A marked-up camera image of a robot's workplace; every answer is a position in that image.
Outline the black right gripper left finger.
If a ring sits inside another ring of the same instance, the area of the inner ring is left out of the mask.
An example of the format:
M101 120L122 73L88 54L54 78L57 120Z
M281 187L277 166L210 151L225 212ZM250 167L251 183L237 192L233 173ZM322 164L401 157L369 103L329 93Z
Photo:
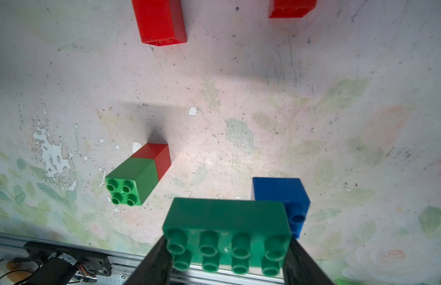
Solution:
M173 256L162 236L144 260L125 281L125 285L169 285L173 270Z

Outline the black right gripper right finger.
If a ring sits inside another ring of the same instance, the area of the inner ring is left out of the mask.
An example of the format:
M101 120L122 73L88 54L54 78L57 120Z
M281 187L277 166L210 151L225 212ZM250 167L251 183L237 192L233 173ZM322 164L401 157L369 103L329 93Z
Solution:
M296 239L289 244L282 270L286 285L334 285Z

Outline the green long lego brick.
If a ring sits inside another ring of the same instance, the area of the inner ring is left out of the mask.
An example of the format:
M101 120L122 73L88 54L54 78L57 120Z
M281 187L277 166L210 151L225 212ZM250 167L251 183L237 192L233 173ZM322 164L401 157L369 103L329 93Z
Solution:
M277 201L174 198L162 231L178 271L192 264L209 273L260 268L274 277L292 240L284 205Z

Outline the blue small lego brick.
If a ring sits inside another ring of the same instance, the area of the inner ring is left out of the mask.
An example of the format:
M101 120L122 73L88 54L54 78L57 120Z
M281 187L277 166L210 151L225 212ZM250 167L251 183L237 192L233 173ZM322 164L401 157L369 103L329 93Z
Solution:
M301 179L254 177L252 199L282 202L291 232L296 240L300 238L311 203Z

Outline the green square lego brick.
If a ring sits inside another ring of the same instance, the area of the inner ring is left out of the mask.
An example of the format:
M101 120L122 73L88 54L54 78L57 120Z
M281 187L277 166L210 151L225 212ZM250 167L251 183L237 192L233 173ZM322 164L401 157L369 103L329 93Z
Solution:
M141 206L157 186L155 161L130 157L105 177L115 205Z

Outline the red base lego brick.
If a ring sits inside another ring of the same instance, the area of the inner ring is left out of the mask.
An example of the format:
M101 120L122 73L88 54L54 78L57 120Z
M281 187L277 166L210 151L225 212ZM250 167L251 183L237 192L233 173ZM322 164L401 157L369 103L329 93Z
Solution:
M317 5L317 0L270 0L270 19L301 19Z

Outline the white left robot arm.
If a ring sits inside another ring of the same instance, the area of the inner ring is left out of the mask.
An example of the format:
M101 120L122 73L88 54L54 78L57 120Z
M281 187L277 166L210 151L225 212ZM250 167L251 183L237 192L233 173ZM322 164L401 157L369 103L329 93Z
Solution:
M97 277L112 273L108 255L87 248L42 242L27 242L23 248L38 268L18 285L67 285L76 274L96 282Z

